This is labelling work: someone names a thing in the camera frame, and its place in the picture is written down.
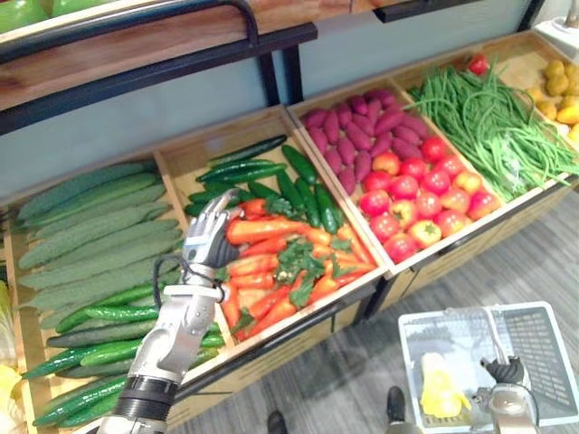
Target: gray floor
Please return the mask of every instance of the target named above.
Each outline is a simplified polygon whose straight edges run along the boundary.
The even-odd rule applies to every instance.
[[[385,395],[406,389],[398,316],[412,312],[545,300],[579,375],[579,194],[427,288],[338,333],[173,434],[265,434],[280,409],[291,433],[384,432]],[[543,429],[576,433],[579,424]]]

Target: black shoe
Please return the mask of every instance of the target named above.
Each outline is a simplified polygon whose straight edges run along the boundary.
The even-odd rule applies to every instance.
[[[404,422],[405,410],[404,393],[397,386],[391,387],[388,391],[388,404],[386,407],[389,422]]]
[[[286,421],[277,410],[273,411],[268,417],[268,434],[288,434]]]

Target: robotic arm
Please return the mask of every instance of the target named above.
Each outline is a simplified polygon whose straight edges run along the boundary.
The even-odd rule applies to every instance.
[[[182,258],[165,256],[157,260],[155,296],[159,317],[143,339],[117,407],[104,418],[99,434],[166,432],[166,417],[177,388],[214,320],[215,303],[226,298],[214,280],[214,271],[238,256],[225,239],[227,222],[240,213],[225,210],[235,194],[233,189],[211,201],[193,219]],[[167,300],[161,306],[157,275],[162,262],[169,259],[178,260],[183,270],[178,285],[165,287]]]

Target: wooden produce bin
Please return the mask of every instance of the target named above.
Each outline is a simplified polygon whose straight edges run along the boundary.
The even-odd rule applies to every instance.
[[[325,162],[324,156],[318,151],[308,131],[302,124],[301,117],[314,108],[328,109],[350,96],[361,95],[371,89],[388,89],[397,97],[398,102],[411,104],[413,99],[405,90],[422,84],[423,77],[428,71],[444,65],[463,67],[473,54],[479,52],[482,52],[489,60],[497,59],[497,71],[501,71],[503,66],[508,66],[504,81],[507,85],[513,87],[517,86],[517,76],[524,74],[529,68],[527,65],[531,65],[530,68],[537,69],[536,74],[540,74],[540,69],[544,68],[550,60],[565,60],[565,56],[562,53],[551,47],[538,34],[533,32],[518,33],[495,41],[479,43],[456,52],[443,54],[430,60],[420,61],[399,70],[378,74],[366,80],[357,81],[343,88],[291,106],[289,112],[299,127],[299,131],[309,144],[312,154],[324,166],[327,177],[332,180],[342,195],[347,196],[346,191],[332,173]],[[543,117],[537,110],[536,115]],[[477,172],[451,141],[427,117],[422,116],[422,120],[424,120],[430,132],[435,136],[441,137],[450,151],[458,155],[469,170]],[[569,174],[561,174],[559,179],[573,181],[573,177]],[[493,189],[484,180],[483,186],[490,193],[494,193]],[[365,231],[366,236],[383,255],[384,261],[391,264],[391,268],[384,275],[387,282],[380,285],[368,306],[366,315],[371,316],[375,312],[385,309],[402,297],[433,282],[497,242],[504,240],[508,235],[533,221],[539,214],[536,211],[537,208],[543,211],[555,205],[559,199],[570,191],[570,188],[563,187],[556,181],[550,180],[542,188],[535,188],[509,203],[501,201],[501,206],[493,213],[468,224],[461,231],[394,265],[384,249],[382,249],[382,246],[380,246],[379,240],[371,232],[366,219],[357,208],[356,202],[362,193],[360,186],[357,186],[351,197],[348,197],[346,203],[350,207],[352,214],[357,218],[358,226]]]
[[[208,159],[280,134],[288,136],[289,145],[302,152],[306,151],[304,153],[309,155],[308,147],[304,145],[301,134],[295,128],[288,113],[282,107],[276,107],[169,140],[152,146],[146,152],[136,156],[111,161],[111,163],[154,159],[166,188],[166,194],[160,200],[172,205],[170,212],[163,217],[177,219],[179,227],[186,230],[189,225],[189,218],[183,211],[186,196],[200,190],[201,187],[195,182],[195,177],[206,170],[205,165]],[[279,148],[263,157],[278,161],[284,158]],[[169,414],[168,423],[171,427],[193,418],[326,339],[335,331],[352,324],[363,314],[360,306],[365,306],[367,300],[375,292],[375,283],[387,271],[388,265],[383,263],[383,257],[375,250],[365,233],[358,229],[357,220],[350,209],[345,206],[346,198],[342,197],[333,183],[329,182],[319,162],[314,160],[313,163],[318,169],[321,182],[326,184],[346,218],[358,233],[360,240],[370,251],[377,264],[376,268],[331,296],[320,299],[303,308],[296,315],[241,343],[232,338],[224,321],[223,312],[217,307],[215,320],[222,329],[225,347],[217,357],[194,368],[186,375],[177,396],[177,403]],[[288,173],[292,178],[296,176],[291,169]],[[265,184],[269,181],[270,179],[261,180]],[[5,251],[14,306],[19,370],[25,372],[58,353],[58,350],[45,347],[45,339],[55,333],[53,330],[40,329],[41,318],[38,317],[35,309],[16,309],[18,305],[31,297],[33,290],[18,284],[18,279],[24,273],[17,267],[17,261],[28,249],[27,235],[21,231],[11,231],[11,227],[14,226],[9,223],[5,233]],[[31,434],[72,432],[81,434],[98,426],[98,421],[79,429],[36,428],[32,425],[33,420],[40,415],[43,405],[49,399],[87,381],[87,379],[64,379],[53,374],[22,381],[20,383],[21,394],[29,432]]]

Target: white plastic basket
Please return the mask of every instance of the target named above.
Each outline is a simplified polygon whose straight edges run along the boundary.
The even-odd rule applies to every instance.
[[[414,419],[425,434],[491,429],[490,416],[472,402],[455,418],[438,419],[422,413],[421,358],[441,354],[467,397],[479,387],[495,382],[480,366],[484,357],[499,357],[493,328],[507,355],[521,358],[528,370],[531,389],[539,408],[540,425],[579,421],[577,384],[555,321],[546,302],[496,307],[447,309],[400,316],[398,319],[403,358],[410,388]]]

